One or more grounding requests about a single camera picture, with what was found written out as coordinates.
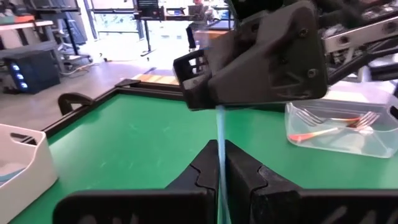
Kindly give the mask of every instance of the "cable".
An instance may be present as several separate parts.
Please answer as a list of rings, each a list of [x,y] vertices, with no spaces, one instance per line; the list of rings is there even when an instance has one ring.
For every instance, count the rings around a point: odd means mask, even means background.
[[[82,72],[85,72],[85,73],[82,73],[82,74],[80,74],[80,75],[75,75],[75,76],[71,76],[71,75],[67,75],[67,76],[64,76],[65,78],[69,78],[69,79],[74,79],[74,78],[79,78],[79,77],[82,77],[82,76],[84,76],[84,75],[87,75],[90,71],[89,70],[86,70],[86,69],[83,69],[83,70],[81,70]]]
[[[71,72],[60,72],[60,74],[61,75],[64,75],[64,76],[68,76],[68,75],[72,75],[72,74],[74,74],[74,73],[76,73],[76,72],[79,72],[80,70],[83,70],[84,68],[86,68],[86,67],[90,67],[90,66],[94,66],[94,65],[98,65],[99,63],[89,63],[88,65],[83,65],[83,66],[80,66],[80,67],[78,67],[78,68],[76,68],[76,69],[74,69],[73,71],[71,71]]]
[[[344,60],[343,64],[346,64],[346,63],[348,63],[350,60],[353,59],[354,52],[355,52],[355,48],[354,48],[354,47],[350,47],[350,48],[348,49],[348,52],[347,52],[347,55],[346,55],[346,60]]]
[[[219,197],[221,199],[221,223],[229,224],[229,210],[228,210],[228,199],[227,199],[227,188],[226,188],[226,176],[225,176],[225,109],[223,106],[217,106],[217,133],[218,133],[218,159],[220,163],[220,189],[221,193]]]
[[[139,60],[139,58],[136,58],[136,59],[127,59],[127,60],[110,60],[110,59],[107,59],[107,58],[104,58],[104,61],[105,62],[136,62],[136,61],[138,61]]]

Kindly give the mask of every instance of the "clear plastic container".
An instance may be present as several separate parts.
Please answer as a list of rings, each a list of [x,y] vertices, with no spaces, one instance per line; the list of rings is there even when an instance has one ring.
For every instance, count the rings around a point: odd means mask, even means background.
[[[398,99],[391,97],[388,104],[376,105],[336,100],[308,100],[286,104],[285,125],[287,139],[295,145],[346,152],[379,158],[392,157],[398,148]],[[370,126],[349,128],[347,121],[326,119],[324,123],[313,125],[302,119],[302,110],[307,110],[321,118],[357,118],[369,111],[379,115]],[[325,131],[318,136],[305,139],[297,134]]]

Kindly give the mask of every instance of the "white bin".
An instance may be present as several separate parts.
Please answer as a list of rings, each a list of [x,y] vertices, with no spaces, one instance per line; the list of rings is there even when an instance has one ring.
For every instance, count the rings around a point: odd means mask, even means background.
[[[11,138],[30,136],[37,145]],[[45,133],[0,124],[0,224],[10,222],[57,180]]]

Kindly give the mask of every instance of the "green table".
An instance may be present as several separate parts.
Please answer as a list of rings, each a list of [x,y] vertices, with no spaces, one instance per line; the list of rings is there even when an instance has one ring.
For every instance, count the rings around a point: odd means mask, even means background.
[[[110,90],[44,130],[59,179],[11,223],[51,223],[56,203],[76,190],[163,188],[216,139],[214,111],[189,111],[181,93],[166,85],[140,88]],[[398,156],[294,146],[285,138],[283,113],[227,111],[226,138],[303,188],[398,188]]]

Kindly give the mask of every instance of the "metal fork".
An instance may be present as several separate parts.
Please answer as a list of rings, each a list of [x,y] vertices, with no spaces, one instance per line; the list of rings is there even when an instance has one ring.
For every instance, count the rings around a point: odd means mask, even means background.
[[[317,115],[309,112],[307,109],[297,110],[296,115],[309,126],[316,126],[327,121],[344,121],[351,124],[353,121],[359,121],[361,119],[361,116],[357,118],[320,118]]]
[[[288,138],[292,141],[301,142],[301,141],[306,141],[311,138],[317,137],[319,135],[331,133],[333,131],[337,131],[337,130],[343,129],[343,128],[354,128],[355,131],[360,131],[360,130],[363,130],[363,129],[367,128],[368,126],[372,125],[379,117],[380,117],[380,115],[375,112],[367,112],[359,120],[347,125],[346,127],[335,127],[335,128],[330,128],[330,129],[326,129],[323,131],[315,131],[312,133],[305,133],[305,134],[290,134],[288,136]]]

